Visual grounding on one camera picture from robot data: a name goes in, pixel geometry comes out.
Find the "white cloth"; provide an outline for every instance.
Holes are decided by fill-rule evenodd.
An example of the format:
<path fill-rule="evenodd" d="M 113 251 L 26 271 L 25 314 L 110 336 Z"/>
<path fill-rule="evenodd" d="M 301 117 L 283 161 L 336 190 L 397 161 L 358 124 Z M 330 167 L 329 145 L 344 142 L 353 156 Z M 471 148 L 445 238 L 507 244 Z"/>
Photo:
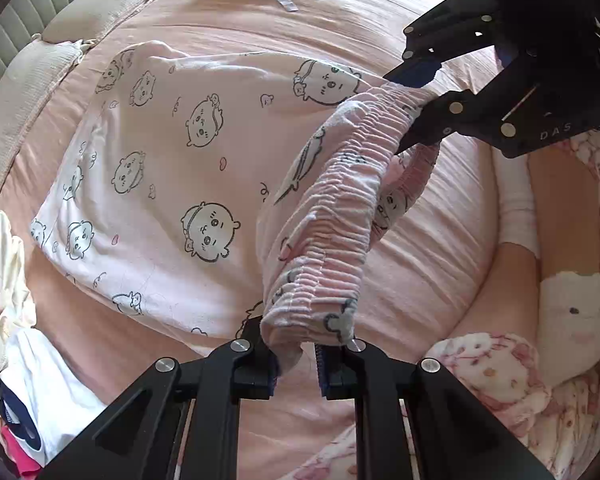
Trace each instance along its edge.
<path fill-rule="evenodd" d="M 34 39 L 0 79 L 0 189 L 22 141 L 51 92 L 82 57 L 82 43 Z"/>
<path fill-rule="evenodd" d="M 264 201 L 336 106 L 383 82 L 273 52 L 129 46 L 96 84 L 32 236 L 82 290 L 207 354 L 263 299 Z"/>
<path fill-rule="evenodd" d="M 0 371 L 7 366 L 5 351 L 11 334 L 35 323 L 36 305 L 24 279 L 23 243 L 11 236 L 9 219 L 0 211 Z M 1 434 L 0 442 L 6 448 Z"/>
<path fill-rule="evenodd" d="M 539 258 L 536 206 L 527 167 L 528 156 L 506 158 L 496 148 L 492 149 L 492 153 L 500 207 L 498 243 L 523 246 Z"/>
<path fill-rule="evenodd" d="M 540 374 L 550 387 L 600 361 L 600 274 L 559 272 L 540 283 Z"/>
<path fill-rule="evenodd" d="M 16 437 L 42 467 L 86 428 L 105 405 L 69 370 L 46 336 L 35 328 L 18 330 L 6 344 L 9 362 L 0 380 L 26 406 L 42 446 L 34 450 Z"/>

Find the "cartoon character face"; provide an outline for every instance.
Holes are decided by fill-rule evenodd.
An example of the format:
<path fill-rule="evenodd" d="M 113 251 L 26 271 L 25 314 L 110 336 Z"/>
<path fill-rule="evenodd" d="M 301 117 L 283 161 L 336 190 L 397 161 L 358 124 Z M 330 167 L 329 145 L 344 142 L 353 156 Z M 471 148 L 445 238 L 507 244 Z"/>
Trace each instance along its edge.
<path fill-rule="evenodd" d="M 380 195 L 373 222 L 381 229 L 388 229 L 407 211 L 407 199 L 404 193 L 394 189 Z"/>
<path fill-rule="evenodd" d="M 131 68 L 135 52 L 136 50 L 134 48 L 129 48 L 120 52 L 120 75 L 123 75 L 125 70 L 129 70 Z"/>
<path fill-rule="evenodd" d="M 575 348 L 592 351 L 600 345 L 600 275 L 570 274 L 561 272 L 542 282 L 545 319 L 551 319 L 552 332 L 564 334 Z"/>
<path fill-rule="evenodd" d="M 116 81 L 120 79 L 125 70 L 131 67 L 133 60 L 134 48 L 130 48 L 118 54 L 111 60 L 107 69 L 102 73 L 98 84 L 96 85 L 96 94 L 105 90 L 111 90 Z"/>
<path fill-rule="evenodd" d="M 193 113 L 185 122 L 189 133 L 187 146 L 202 148 L 208 145 L 222 128 L 222 110 L 218 94 L 211 94 L 193 109 Z"/>
<path fill-rule="evenodd" d="M 325 106 L 339 105 L 358 92 L 362 74 L 350 68 L 338 68 L 309 59 L 294 77 L 294 94 L 304 101 Z"/>
<path fill-rule="evenodd" d="M 131 152 L 120 159 L 116 173 L 111 179 L 117 193 L 124 194 L 135 188 L 144 176 L 144 153 Z"/>
<path fill-rule="evenodd" d="M 282 186 L 278 188 L 274 204 L 280 202 L 288 193 L 298 191 L 300 181 L 309 173 L 314 166 L 318 153 L 322 151 L 322 139 L 326 134 L 324 126 L 315 132 L 294 161 L 294 169 L 286 174 Z"/>
<path fill-rule="evenodd" d="M 221 204 L 201 202 L 189 209 L 180 219 L 186 237 L 185 251 L 205 262 L 214 262 L 218 256 L 229 255 L 229 245 L 234 240 L 240 222 Z"/>
<path fill-rule="evenodd" d="M 120 68 L 119 63 L 115 59 L 111 60 L 109 66 L 102 73 L 102 76 L 96 85 L 96 94 L 105 90 L 111 90 L 121 75 L 122 69 Z"/>
<path fill-rule="evenodd" d="M 127 316 L 140 316 L 142 314 L 142 294 L 131 291 L 128 294 L 117 294 L 111 298 L 114 305 L 122 314 Z"/>
<path fill-rule="evenodd" d="M 71 185 L 68 187 L 62 186 L 62 189 L 64 189 L 64 196 L 62 197 L 63 200 L 70 200 L 72 198 L 75 199 L 75 192 L 77 191 L 78 186 L 80 186 L 82 179 L 82 168 L 80 166 L 76 166 L 74 176 L 71 177 Z"/>
<path fill-rule="evenodd" d="M 142 75 L 129 96 L 129 104 L 132 106 L 142 106 L 154 97 L 155 75 L 148 70 Z"/>
<path fill-rule="evenodd" d="M 45 242 L 46 226 L 42 222 L 39 222 L 38 220 L 36 220 L 34 218 L 33 222 L 31 222 L 31 225 L 29 227 L 30 227 L 31 237 L 36 241 L 36 243 L 40 247 L 42 247 L 42 244 Z"/>
<path fill-rule="evenodd" d="M 93 238 L 93 225 L 91 222 L 73 222 L 69 225 L 69 234 L 66 238 L 66 253 L 72 260 L 84 258 L 85 251 L 91 247 Z"/>
<path fill-rule="evenodd" d="M 340 306 L 340 313 L 327 314 L 322 324 L 327 332 L 333 332 L 338 341 L 343 343 L 353 338 L 353 316 L 358 309 L 358 300 L 349 298 Z"/>
<path fill-rule="evenodd" d="M 273 95 L 270 94 L 262 94 L 260 96 L 260 106 L 264 108 L 265 106 L 269 106 L 273 102 Z"/>

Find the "pink clothing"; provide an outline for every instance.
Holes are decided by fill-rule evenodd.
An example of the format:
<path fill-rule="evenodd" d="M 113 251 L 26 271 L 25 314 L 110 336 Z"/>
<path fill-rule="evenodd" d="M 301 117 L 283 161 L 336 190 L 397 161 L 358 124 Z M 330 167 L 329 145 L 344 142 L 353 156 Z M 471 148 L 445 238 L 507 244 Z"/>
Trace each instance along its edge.
<path fill-rule="evenodd" d="M 438 145 L 415 146 L 406 169 L 394 157 L 434 97 L 387 83 L 349 98 L 309 139 L 262 209 L 260 329 L 283 372 L 298 362 L 301 342 L 339 345 L 353 337 L 366 253 L 420 195 L 438 154 Z M 381 190 L 391 163 L 397 176 Z"/>
<path fill-rule="evenodd" d="M 445 365 L 547 465 L 545 456 L 554 456 L 556 449 L 550 447 L 552 440 L 545 435 L 536 438 L 534 422 L 544 421 L 544 413 L 540 413 L 549 411 L 551 392 L 538 378 L 538 353 L 526 340 L 515 334 L 473 333 L 440 341 L 427 356 Z M 405 452 L 411 454 L 411 467 L 417 468 L 407 413 L 401 407 L 409 446 Z M 577 413 L 570 416 L 573 421 Z M 356 473 L 356 431 L 352 425 L 302 467 L 280 480 L 348 480 L 355 478 Z"/>
<path fill-rule="evenodd" d="M 540 379 L 538 352 L 514 335 L 472 333 L 436 343 L 427 357 L 440 361 L 523 444 L 551 389 Z"/>
<path fill-rule="evenodd" d="M 96 83 L 30 234 L 71 283 L 207 354 L 258 315 L 259 210 L 337 105 L 383 82 L 288 54 L 128 46 Z"/>
<path fill-rule="evenodd" d="M 7 443 L 7 453 L 16 463 L 18 473 L 20 473 L 25 480 L 34 480 L 42 470 L 40 464 L 22 450 L 20 444 L 18 444 L 18 441 L 12 435 L 11 431 L 9 431 L 7 426 L 1 427 L 0 433 Z"/>

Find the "blue fabric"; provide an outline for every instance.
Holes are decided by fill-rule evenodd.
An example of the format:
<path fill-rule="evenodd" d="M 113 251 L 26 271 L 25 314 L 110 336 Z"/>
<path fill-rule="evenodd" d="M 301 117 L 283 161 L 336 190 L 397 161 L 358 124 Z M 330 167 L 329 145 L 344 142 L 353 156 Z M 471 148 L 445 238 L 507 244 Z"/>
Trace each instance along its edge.
<path fill-rule="evenodd" d="M 0 381 L 0 416 L 7 427 L 11 430 L 14 436 L 20 440 L 24 440 L 27 445 L 35 450 L 40 451 L 42 441 L 40 434 L 33 422 L 27 407 L 22 403 L 16 394 L 14 394 L 4 381 Z M 11 413 L 18 417 L 18 421 L 11 418 L 10 413 L 6 409 L 7 405 Z"/>
<path fill-rule="evenodd" d="M 442 68 L 438 61 L 423 59 L 416 64 L 411 65 L 406 70 L 398 70 L 397 73 L 390 72 L 384 76 L 392 83 L 398 83 L 409 88 L 422 88 L 427 83 L 433 81 L 436 72 Z"/>

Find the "black metal bracket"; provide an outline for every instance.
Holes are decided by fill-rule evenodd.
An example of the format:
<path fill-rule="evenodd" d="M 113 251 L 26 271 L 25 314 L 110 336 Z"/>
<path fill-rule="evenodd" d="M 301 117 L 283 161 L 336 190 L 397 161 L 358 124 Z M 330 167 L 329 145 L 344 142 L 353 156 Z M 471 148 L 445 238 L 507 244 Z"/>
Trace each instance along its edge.
<path fill-rule="evenodd" d="M 240 399 L 269 399 L 275 357 L 260 318 L 208 357 L 157 360 L 40 473 L 40 480 L 172 479 L 190 420 L 183 479 L 235 480 Z"/>
<path fill-rule="evenodd" d="M 593 17 L 578 26 L 529 34 L 496 0 L 445 0 L 423 14 L 404 29 L 404 62 L 388 80 L 424 86 L 443 61 L 490 45 L 506 67 L 477 94 L 428 103 L 398 153 L 459 132 L 514 157 L 599 126 L 600 27 Z"/>
<path fill-rule="evenodd" d="M 204 359 L 157 360 L 38 478 L 171 480 L 186 433 L 181 479 L 235 480 L 240 400 L 269 399 L 278 374 L 260 319 Z M 359 339 L 316 356 L 322 394 L 355 399 L 359 480 L 413 479 L 400 399 L 423 480 L 552 478 L 436 360 L 404 363 Z"/>
<path fill-rule="evenodd" d="M 445 367 L 410 364 L 360 339 L 316 345 L 322 394 L 355 399 L 358 480 L 411 480 L 400 399 L 423 480 L 551 480 L 553 476 Z"/>

